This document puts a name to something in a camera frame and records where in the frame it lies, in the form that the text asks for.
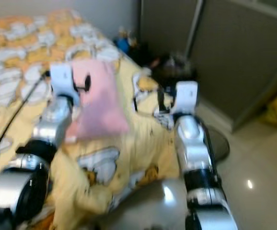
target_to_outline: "pink cloth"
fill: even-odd
[[[72,62],[74,82],[84,87],[88,75],[91,87],[88,92],[79,90],[81,112],[66,133],[67,139],[92,139],[125,133],[127,119],[118,101],[114,67],[98,60]]]

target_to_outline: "tiled floor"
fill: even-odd
[[[218,170],[239,229],[277,230],[277,128],[252,121],[230,134],[204,106],[197,113],[230,142]]]

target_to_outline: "cartoon print bedding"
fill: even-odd
[[[63,145],[51,164],[53,189],[43,211],[21,229],[75,229],[91,213],[115,208],[135,188],[178,176],[172,120],[157,112],[157,83],[73,10],[0,19],[0,133],[51,61],[85,58],[114,63],[131,131]],[[16,117],[0,145],[0,170],[30,137],[51,97],[50,88],[50,80],[39,84]]]

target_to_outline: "cable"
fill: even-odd
[[[7,126],[4,128],[4,131],[0,135],[0,143],[2,142],[2,139],[4,138],[6,132],[8,131],[9,127],[11,126],[13,120],[15,117],[18,115],[24,104],[28,101],[29,97],[32,95],[34,90],[37,88],[38,84],[45,79],[45,77],[48,76],[48,72],[46,71],[45,73],[42,74],[42,76],[39,78],[39,80],[34,84],[33,88],[30,90],[26,98],[22,101],[21,105],[17,108],[16,112],[13,114],[12,118],[9,120]]]

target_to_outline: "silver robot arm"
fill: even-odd
[[[71,67],[50,68],[53,99],[42,113],[24,147],[0,172],[0,229],[14,229],[34,217],[44,204],[51,161],[71,123],[73,105],[79,95],[74,88]]]
[[[175,120],[175,147],[187,190],[185,227],[187,230],[237,230],[213,161],[208,130],[192,115],[197,95],[195,84],[177,84],[176,103],[171,110]]]

